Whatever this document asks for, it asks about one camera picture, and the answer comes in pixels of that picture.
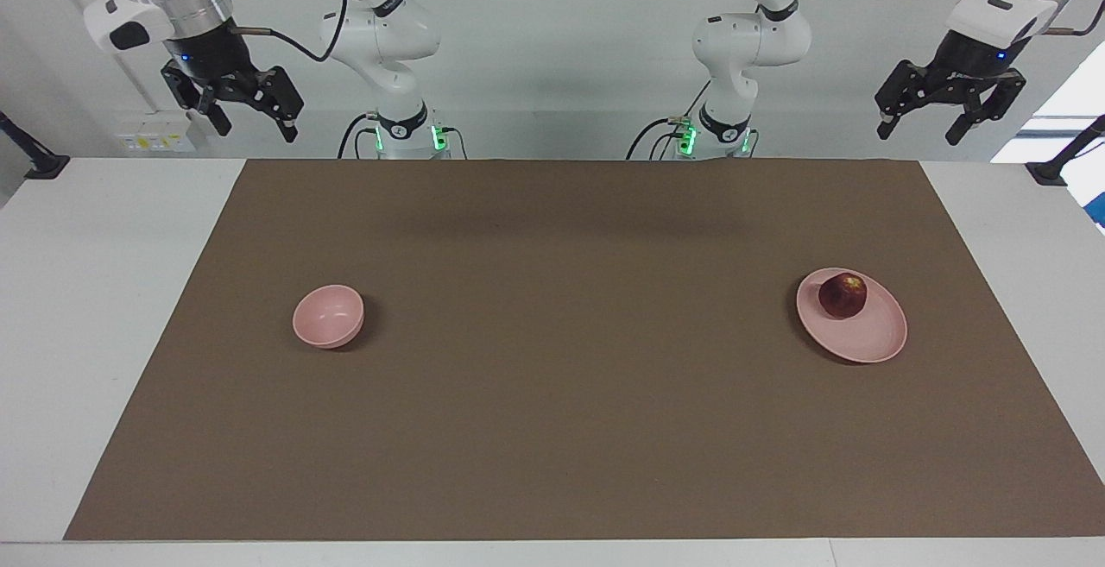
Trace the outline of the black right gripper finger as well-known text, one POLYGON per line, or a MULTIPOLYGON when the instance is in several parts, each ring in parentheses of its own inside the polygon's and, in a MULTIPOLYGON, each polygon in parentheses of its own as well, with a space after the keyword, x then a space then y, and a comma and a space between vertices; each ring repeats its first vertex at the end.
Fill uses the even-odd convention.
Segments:
POLYGON ((278 128, 284 141, 295 141, 299 135, 297 119, 303 111, 304 99, 295 87, 287 71, 274 66, 267 71, 254 72, 256 90, 251 94, 251 107, 269 116, 278 128))
POLYGON ((204 116, 220 137, 227 137, 232 130, 232 122, 218 104, 218 88, 214 84, 186 84, 186 107, 204 116))

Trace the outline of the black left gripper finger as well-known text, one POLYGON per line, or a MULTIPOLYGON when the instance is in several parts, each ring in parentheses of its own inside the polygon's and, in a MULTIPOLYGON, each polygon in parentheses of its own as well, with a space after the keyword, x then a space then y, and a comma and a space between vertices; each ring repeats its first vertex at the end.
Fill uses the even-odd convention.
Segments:
POLYGON ((987 120, 1006 117, 1014 99, 1027 86, 1027 78, 1019 71, 1006 71, 994 78, 964 80, 962 115, 944 135, 948 145, 956 146, 975 126, 987 120))
POLYGON ((916 65, 911 60, 901 60, 881 84, 875 94, 881 118, 876 134, 881 140, 890 138, 904 115, 928 104, 927 75, 927 67, 916 65))

